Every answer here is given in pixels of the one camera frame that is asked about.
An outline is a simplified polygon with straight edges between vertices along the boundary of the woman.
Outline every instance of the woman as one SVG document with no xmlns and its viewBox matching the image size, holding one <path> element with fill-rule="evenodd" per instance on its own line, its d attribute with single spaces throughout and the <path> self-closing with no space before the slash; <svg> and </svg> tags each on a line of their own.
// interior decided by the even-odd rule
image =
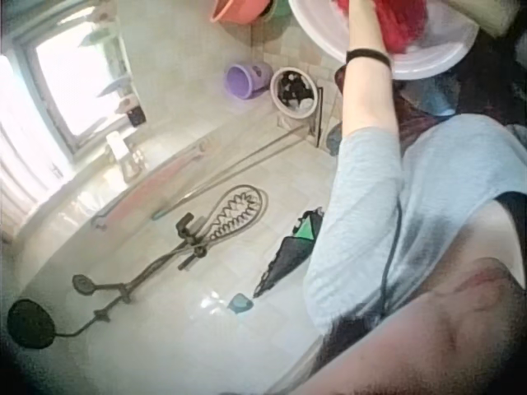
<svg viewBox="0 0 527 395">
<path fill-rule="evenodd" d="M 350 51 L 367 51 L 348 55 L 338 172 L 305 279 L 310 316 L 332 332 L 292 393 L 482 393 L 527 333 L 527 150 L 461 115 L 401 158 L 374 7 L 350 1 Z"/>
</svg>

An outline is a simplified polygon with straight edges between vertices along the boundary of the curtain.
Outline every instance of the curtain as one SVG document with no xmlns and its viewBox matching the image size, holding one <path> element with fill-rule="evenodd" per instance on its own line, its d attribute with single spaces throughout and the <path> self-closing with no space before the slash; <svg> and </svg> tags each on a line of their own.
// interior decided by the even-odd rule
<svg viewBox="0 0 527 395">
<path fill-rule="evenodd" d="M 5 57 L 0 57 L 0 86 L 0 230 L 12 241 L 28 215 L 60 187 L 63 173 L 47 153 L 47 130 Z"/>
</svg>

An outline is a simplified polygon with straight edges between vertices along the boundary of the purple bucket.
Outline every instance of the purple bucket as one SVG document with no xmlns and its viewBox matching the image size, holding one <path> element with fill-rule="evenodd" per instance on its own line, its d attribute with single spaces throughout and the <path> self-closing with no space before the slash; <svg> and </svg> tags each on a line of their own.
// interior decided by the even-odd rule
<svg viewBox="0 0 527 395">
<path fill-rule="evenodd" d="M 232 95 L 250 99 L 255 92 L 269 88 L 273 69 L 265 62 L 233 64 L 225 75 L 225 85 Z"/>
</svg>

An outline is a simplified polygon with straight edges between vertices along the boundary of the gray t-shirt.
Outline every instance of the gray t-shirt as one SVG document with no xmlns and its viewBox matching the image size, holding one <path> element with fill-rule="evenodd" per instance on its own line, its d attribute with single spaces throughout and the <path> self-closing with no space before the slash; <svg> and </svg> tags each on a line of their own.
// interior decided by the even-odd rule
<svg viewBox="0 0 527 395">
<path fill-rule="evenodd" d="M 305 278 L 317 328 L 326 332 L 340 315 L 378 306 L 398 199 L 403 220 L 389 273 L 389 312 L 431 274 L 467 220 L 508 192 L 527 194 L 527 150 L 484 116 L 460 115 L 432 128 L 404 158 L 398 138 L 384 130 L 344 138 Z"/>
</svg>

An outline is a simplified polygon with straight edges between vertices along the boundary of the shower head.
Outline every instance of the shower head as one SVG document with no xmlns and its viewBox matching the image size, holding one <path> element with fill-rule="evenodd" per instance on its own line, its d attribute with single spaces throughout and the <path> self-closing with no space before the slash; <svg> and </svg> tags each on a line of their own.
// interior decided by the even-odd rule
<svg viewBox="0 0 527 395">
<path fill-rule="evenodd" d="M 42 350 L 53 344 L 55 322 L 33 300 L 18 300 L 7 313 L 7 330 L 19 346 Z"/>
</svg>

